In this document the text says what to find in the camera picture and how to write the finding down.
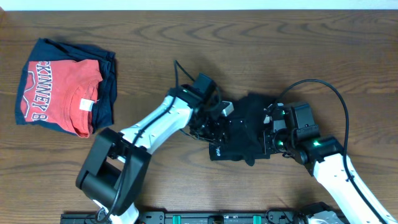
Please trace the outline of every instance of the clothing label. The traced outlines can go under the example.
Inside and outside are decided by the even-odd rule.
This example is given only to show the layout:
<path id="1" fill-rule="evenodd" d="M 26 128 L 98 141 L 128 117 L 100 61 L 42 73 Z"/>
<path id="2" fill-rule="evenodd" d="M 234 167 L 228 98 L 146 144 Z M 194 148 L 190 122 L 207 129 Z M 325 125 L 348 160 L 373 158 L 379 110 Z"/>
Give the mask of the clothing label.
<path id="1" fill-rule="evenodd" d="M 80 107 L 79 109 L 85 110 L 85 111 L 91 111 L 93 109 L 93 100 L 87 100 L 87 99 L 81 99 L 80 100 Z"/>

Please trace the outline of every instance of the black cloth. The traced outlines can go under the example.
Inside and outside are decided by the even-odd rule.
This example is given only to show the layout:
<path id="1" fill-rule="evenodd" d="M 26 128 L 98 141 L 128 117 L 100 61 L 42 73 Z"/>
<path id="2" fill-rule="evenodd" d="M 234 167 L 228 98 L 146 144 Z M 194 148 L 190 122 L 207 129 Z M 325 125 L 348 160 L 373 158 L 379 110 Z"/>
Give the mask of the black cloth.
<path id="1" fill-rule="evenodd" d="M 15 117 L 17 124 L 38 124 L 56 131 L 69 133 L 63 130 L 58 124 L 45 121 L 26 122 L 21 111 L 21 101 L 24 95 L 24 88 L 27 81 L 27 70 L 29 61 L 56 61 L 75 60 L 77 62 L 92 59 L 99 63 L 103 81 L 98 86 L 98 101 L 93 105 L 92 125 L 93 132 L 113 124 L 113 104 L 116 101 L 116 68 L 115 53 L 109 52 L 92 45 L 63 44 L 50 39 L 39 39 L 33 48 L 30 56 L 22 69 L 15 106 Z"/>
<path id="2" fill-rule="evenodd" d="M 249 166 L 255 159 L 266 159 L 263 146 L 259 140 L 264 131 L 264 118 L 267 108 L 274 97 L 248 94 L 238 101 L 233 101 L 234 111 L 228 116 L 228 140 L 223 144 L 210 144 L 209 155 L 212 161 L 245 160 Z"/>

